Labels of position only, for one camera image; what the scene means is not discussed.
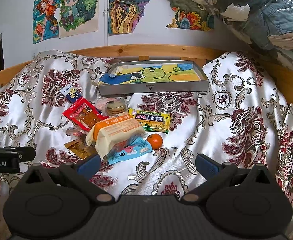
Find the pink round biscuit pack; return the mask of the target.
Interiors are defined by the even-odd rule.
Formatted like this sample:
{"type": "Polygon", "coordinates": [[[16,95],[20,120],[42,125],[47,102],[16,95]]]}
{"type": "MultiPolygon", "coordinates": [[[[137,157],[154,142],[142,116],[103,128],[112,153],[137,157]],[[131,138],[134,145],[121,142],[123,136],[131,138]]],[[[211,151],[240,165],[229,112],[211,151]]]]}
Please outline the pink round biscuit pack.
{"type": "Polygon", "coordinates": [[[107,116],[106,113],[106,104],[110,101],[108,98],[101,98],[95,102],[95,107],[102,115],[107,116]]]}

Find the orange cream bread package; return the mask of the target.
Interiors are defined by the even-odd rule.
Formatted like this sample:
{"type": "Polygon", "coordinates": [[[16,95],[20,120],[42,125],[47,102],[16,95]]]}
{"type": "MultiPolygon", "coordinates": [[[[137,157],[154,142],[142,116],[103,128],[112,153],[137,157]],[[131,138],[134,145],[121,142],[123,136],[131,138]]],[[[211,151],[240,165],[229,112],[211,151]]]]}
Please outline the orange cream bread package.
{"type": "Polygon", "coordinates": [[[143,126],[129,113],[120,113],[97,122],[86,135],[86,144],[93,146],[101,158],[121,151],[138,137],[145,137],[143,126]]]}

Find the yellow seaweed cracker packet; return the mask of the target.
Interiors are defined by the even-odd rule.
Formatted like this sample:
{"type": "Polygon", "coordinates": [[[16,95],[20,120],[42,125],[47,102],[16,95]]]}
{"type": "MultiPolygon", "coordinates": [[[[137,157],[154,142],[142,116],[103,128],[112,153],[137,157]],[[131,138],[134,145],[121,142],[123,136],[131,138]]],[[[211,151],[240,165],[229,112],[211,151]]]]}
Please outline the yellow seaweed cracker packet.
{"type": "Polygon", "coordinates": [[[129,108],[128,113],[136,119],[147,132],[169,133],[171,115],[141,111],[129,108]]]}

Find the wooden bed frame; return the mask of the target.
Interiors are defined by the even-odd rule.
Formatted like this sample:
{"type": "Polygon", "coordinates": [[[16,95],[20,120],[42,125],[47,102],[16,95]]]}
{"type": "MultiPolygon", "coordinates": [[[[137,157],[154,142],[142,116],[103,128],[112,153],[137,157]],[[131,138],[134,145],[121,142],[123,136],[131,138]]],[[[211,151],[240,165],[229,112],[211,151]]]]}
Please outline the wooden bed frame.
{"type": "MultiPolygon", "coordinates": [[[[139,60],[148,60],[151,57],[169,57],[173,59],[178,57],[183,60],[195,61],[199,66],[204,66],[207,62],[222,55],[224,51],[170,44],[123,44],[74,50],[72,53],[95,57],[138,57],[139,60]]],[[[260,55],[254,56],[254,58],[274,79],[277,88],[285,96],[286,101],[293,104],[293,71],[278,65],[272,59],[260,55]]],[[[6,85],[27,64],[29,64],[28,61],[0,71],[0,87],[6,85]]]]}

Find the brown small snack packet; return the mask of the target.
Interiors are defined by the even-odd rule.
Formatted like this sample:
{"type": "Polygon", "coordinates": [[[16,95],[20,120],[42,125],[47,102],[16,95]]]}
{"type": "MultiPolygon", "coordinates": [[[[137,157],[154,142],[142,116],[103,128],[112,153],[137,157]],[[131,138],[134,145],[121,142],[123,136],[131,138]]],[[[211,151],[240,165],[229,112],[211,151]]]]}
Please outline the brown small snack packet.
{"type": "Polygon", "coordinates": [[[69,141],[65,143],[64,146],[72,151],[80,159],[86,159],[90,156],[95,156],[98,154],[93,146],[88,146],[81,139],[69,141]]]}

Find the beige round biscuit pack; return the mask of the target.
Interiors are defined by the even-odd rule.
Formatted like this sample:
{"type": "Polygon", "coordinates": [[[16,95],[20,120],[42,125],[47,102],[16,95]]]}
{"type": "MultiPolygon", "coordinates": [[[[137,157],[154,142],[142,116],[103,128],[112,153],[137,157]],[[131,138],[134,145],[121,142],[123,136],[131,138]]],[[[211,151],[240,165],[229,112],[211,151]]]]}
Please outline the beige round biscuit pack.
{"type": "Polygon", "coordinates": [[[126,112],[126,104],[123,100],[108,101],[105,105],[105,111],[108,116],[115,116],[126,112]]]}

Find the light blue snack packet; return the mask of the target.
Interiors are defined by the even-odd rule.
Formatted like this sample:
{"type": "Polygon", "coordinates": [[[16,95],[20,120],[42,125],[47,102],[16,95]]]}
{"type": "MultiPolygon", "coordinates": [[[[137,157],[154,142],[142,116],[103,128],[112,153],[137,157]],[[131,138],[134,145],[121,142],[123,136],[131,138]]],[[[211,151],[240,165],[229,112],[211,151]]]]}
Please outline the light blue snack packet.
{"type": "Polygon", "coordinates": [[[108,154],[108,163],[109,165],[113,165],[120,161],[138,158],[152,151],[153,149],[151,144],[143,138],[138,137],[129,146],[123,148],[121,151],[108,154]]]}

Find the white wall pipe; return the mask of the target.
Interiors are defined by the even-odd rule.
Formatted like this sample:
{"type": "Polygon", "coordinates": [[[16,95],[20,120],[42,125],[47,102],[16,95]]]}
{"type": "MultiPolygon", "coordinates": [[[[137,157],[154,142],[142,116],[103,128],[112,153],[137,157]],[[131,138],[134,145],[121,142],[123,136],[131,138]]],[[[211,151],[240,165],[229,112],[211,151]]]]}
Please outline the white wall pipe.
{"type": "Polygon", "coordinates": [[[103,18],[104,18],[104,46],[108,46],[109,0],[104,0],[103,18]]]}

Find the green cartoon drawing sheet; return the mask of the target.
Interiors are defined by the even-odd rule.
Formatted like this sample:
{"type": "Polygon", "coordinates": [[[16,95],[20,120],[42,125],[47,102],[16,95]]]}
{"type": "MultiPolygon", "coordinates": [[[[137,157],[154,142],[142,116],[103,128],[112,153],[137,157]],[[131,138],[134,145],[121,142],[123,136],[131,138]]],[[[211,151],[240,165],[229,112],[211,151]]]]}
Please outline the green cartoon drawing sheet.
{"type": "Polygon", "coordinates": [[[99,79],[100,85],[122,85],[128,83],[155,83],[200,81],[191,63],[137,64],[117,66],[110,74],[99,79]]]}

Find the red snack packet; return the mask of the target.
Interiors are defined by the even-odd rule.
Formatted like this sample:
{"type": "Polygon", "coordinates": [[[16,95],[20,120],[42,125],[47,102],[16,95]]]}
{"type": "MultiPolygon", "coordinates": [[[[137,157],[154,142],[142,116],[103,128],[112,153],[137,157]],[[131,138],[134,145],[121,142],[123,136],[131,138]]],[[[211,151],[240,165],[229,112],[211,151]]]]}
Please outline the red snack packet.
{"type": "Polygon", "coordinates": [[[68,107],[68,109],[63,112],[63,116],[67,117],[82,130],[87,132],[89,132],[97,122],[108,118],[99,113],[96,107],[83,97],[68,107]]]}

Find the orange tangerine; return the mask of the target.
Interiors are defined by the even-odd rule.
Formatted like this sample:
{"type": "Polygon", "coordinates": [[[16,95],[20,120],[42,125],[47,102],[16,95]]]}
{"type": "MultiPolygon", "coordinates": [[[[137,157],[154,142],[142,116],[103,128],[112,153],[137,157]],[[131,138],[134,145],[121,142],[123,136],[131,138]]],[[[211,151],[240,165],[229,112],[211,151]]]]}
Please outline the orange tangerine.
{"type": "Polygon", "coordinates": [[[163,138],[159,134],[151,134],[146,139],[153,150],[158,150],[163,145],[163,138]]]}

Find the floral satin bedspread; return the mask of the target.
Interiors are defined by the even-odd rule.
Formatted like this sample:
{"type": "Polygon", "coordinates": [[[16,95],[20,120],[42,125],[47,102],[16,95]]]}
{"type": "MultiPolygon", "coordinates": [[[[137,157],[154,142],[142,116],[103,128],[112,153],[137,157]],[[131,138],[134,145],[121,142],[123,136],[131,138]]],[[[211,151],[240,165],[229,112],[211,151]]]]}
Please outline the floral satin bedspread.
{"type": "MultiPolygon", "coordinates": [[[[112,64],[96,58],[47,51],[0,89],[0,145],[32,146],[46,168],[79,161],[64,144],[75,124],[63,116],[70,102],[60,90],[72,84],[95,105],[96,83],[112,64]]],[[[293,104],[272,78],[240,52],[228,52],[203,67],[206,92],[128,95],[129,108],[171,115],[159,150],[109,165],[103,161],[91,182],[120,194],[182,197],[204,182],[195,158],[203,153],[239,168],[266,165],[293,207],[293,104]]],[[[293,217],[287,229],[293,236],[293,217]]]]}

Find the grey cardboard tray box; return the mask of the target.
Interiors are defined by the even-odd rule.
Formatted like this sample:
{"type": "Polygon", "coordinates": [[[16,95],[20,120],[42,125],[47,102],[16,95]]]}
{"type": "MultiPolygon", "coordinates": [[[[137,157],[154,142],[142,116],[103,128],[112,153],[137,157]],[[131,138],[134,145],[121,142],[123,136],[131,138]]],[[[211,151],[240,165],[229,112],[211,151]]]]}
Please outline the grey cardboard tray box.
{"type": "Polygon", "coordinates": [[[191,63],[200,81],[179,81],[179,82],[155,82],[155,83],[128,83],[122,85],[100,85],[97,87],[102,96],[122,95],[133,93],[151,93],[151,92],[205,92],[209,88],[209,80],[202,68],[193,61],[183,60],[147,60],[147,61],[129,61],[114,64],[107,72],[110,74],[117,66],[133,66],[137,64],[175,64],[191,63]]]}

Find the dark blue calcium packet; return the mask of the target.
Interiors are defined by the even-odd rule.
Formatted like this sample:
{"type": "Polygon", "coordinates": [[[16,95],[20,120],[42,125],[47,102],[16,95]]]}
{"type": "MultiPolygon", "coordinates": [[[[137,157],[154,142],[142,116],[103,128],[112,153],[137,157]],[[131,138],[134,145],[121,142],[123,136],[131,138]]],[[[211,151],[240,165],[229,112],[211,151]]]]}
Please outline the dark blue calcium packet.
{"type": "Polygon", "coordinates": [[[78,90],[72,84],[66,85],[60,90],[60,92],[71,103],[75,103],[78,99],[82,97],[82,95],[78,92],[78,90]]]}

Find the mermaid girl poster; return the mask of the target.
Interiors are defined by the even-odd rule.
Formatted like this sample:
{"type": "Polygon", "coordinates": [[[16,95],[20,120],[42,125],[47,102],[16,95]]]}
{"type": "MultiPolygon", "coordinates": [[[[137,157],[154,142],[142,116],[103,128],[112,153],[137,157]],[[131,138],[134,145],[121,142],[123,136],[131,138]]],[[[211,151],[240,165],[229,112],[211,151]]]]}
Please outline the mermaid girl poster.
{"type": "Polygon", "coordinates": [[[59,36],[56,10],[60,0],[35,0],[33,5],[33,43],[59,36]]]}

